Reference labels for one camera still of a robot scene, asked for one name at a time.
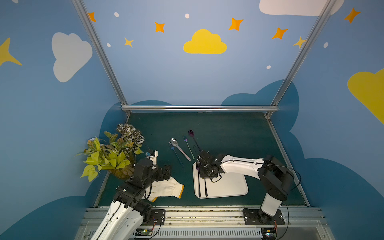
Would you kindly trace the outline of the purple metal spoon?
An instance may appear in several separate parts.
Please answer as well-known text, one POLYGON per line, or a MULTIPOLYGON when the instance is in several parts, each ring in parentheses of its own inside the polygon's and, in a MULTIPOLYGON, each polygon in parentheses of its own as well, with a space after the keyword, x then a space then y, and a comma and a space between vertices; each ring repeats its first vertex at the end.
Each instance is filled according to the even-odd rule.
POLYGON ((202 149, 201 149, 201 147, 199 146, 197 140, 195 139, 195 133, 194 133, 194 131, 193 131, 193 130, 188 130, 188 134, 189 134, 189 136, 190 136, 191 138, 193 138, 193 140, 194 140, 194 142, 195 142, 197 148, 199 149, 199 152, 201 152, 202 149))
POLYGON ((204 184, 205 184, 205 196, 208 197, 208 188, 207 188, 207 179, 204 179, 204 184))

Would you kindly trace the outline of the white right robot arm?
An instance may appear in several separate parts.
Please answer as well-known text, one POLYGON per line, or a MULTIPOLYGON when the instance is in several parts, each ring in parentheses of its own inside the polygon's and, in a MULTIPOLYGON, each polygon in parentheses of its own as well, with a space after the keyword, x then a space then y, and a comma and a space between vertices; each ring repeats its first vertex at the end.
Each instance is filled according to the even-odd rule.
POLYGON ((197 157, 200 163, 199 176, 213 179, 222 174, 242 174, 261 181, 267 193, 257 216, 266 224, 276 215, 281 203, 288 199, 294 182, 294 174, 290 168, 273 156, 264 159, 245 159, 230 155, 215 157, 202 151, 197 157))

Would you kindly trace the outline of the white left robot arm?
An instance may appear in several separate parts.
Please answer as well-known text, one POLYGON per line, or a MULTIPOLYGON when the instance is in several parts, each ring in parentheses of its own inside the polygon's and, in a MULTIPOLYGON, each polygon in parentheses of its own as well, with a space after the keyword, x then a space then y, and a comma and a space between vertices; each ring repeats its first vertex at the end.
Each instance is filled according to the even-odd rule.
POLYGON ((133 175, 117 188, 93 240, 128 240, 142 223, 150 221, 152 205, 143 197, 149 195, 147 188, 155 181, 170 179, 172 167, 158 167, 150 159, 141 159, 134 169, 133 175))

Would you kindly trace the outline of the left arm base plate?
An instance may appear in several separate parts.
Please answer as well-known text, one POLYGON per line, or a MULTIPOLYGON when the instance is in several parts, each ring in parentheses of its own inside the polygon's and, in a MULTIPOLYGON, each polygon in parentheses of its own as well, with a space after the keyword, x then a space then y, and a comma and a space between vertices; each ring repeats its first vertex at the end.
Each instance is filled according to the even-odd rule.
POLYGON ((163 226, 165 224, 166 210, 154 209, 144 215, 142 226, 163 226))

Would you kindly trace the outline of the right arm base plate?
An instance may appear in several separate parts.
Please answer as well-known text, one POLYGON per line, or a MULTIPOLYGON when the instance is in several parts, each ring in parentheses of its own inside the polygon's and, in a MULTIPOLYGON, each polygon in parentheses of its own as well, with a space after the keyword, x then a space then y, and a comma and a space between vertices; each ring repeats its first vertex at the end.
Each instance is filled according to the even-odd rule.
POLYGON ((274 216, 264 213, 261 209, 248 209, 242 210, 244 221, 247 226, 253 225, 285 225, 285 219, 281 210, 277 210, 274 216))

